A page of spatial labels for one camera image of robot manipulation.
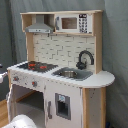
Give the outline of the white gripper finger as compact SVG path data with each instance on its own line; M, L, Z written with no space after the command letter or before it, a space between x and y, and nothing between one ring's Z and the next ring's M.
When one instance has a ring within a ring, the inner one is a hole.
M7 72L4 72L4 73L0 74L0 83L3 82L4 77L7 76L7 75L8 75Z

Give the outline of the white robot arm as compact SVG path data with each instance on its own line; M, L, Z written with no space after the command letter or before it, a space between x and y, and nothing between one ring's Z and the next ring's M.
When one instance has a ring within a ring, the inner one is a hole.
M32 94L30 90L23 90L19 84L13 81L19 70L16 66L7 68L0 74L0 83L5 77L9 79L9 93L6 96L9 123L2 128L37 128L34 121L25 114L16 114L16 102Z

